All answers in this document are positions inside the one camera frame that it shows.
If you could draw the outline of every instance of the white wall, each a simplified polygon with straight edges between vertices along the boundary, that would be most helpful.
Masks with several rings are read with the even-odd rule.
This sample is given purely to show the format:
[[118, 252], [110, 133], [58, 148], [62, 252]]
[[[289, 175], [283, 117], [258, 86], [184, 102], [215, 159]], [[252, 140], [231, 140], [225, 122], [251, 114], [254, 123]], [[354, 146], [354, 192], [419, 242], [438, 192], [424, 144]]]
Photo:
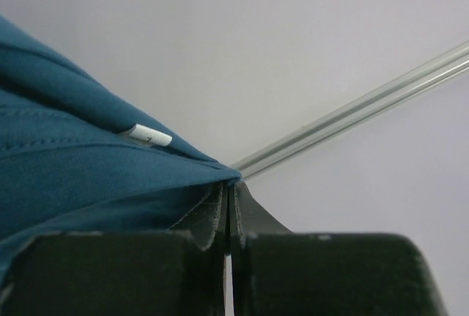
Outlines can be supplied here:
[[396, 232], [469, 315], [469, 73], [248, 181], [296, 231]]
[[468, 0], [0, 0], [0, 14], [227, 163], [469, 40]]

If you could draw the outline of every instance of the metal edge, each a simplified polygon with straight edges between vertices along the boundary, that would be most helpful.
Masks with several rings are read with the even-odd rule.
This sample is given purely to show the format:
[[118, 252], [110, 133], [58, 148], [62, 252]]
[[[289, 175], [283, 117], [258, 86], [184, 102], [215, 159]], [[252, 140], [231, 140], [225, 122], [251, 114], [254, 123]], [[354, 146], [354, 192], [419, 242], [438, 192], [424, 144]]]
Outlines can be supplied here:
[[322, 143], [469, 68], [469, 41], [232, 164], [244, 179]]

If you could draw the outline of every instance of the white fabric tag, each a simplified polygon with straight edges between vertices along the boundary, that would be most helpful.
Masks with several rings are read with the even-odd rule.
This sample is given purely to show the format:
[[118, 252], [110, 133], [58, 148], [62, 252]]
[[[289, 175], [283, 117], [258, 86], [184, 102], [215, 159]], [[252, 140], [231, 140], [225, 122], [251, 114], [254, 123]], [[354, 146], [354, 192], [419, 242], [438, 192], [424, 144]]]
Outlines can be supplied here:
[[120, 135], [129, 137], [136, 140], [139, 144], [149, 147], [153, 145], [168, 146], [173, 139], [173, 137], [168, 134], [161, 133], [160, 131], [145, 127], [141, 124], [135, 124], [131, 129]]

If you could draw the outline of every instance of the clothing tag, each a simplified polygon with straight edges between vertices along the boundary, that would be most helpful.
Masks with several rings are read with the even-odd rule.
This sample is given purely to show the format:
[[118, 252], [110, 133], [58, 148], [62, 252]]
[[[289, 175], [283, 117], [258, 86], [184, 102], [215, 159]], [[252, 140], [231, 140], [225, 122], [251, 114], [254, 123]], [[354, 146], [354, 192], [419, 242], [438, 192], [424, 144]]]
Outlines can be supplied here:
[[141, 124], [135, 124], [131, 129], [120, 135], [129, 137], [136, 140], [139, 144], [148, 147], [153, 145], [168, 146], [173, 139], [173, 137], [168, 134], [161, 133], [160, 131], [145, 127]]

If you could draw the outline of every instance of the garment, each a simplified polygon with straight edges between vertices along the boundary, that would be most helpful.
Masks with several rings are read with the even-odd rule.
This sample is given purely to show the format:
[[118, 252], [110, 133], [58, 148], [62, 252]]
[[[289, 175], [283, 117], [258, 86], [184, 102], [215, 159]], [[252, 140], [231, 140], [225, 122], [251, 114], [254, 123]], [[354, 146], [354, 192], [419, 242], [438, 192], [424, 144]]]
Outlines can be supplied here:
[[[135, 125], [169, 144], [121, 135]], [[0, 279], [31, 236], [168, 229], [239, 179], [0, 17]]]

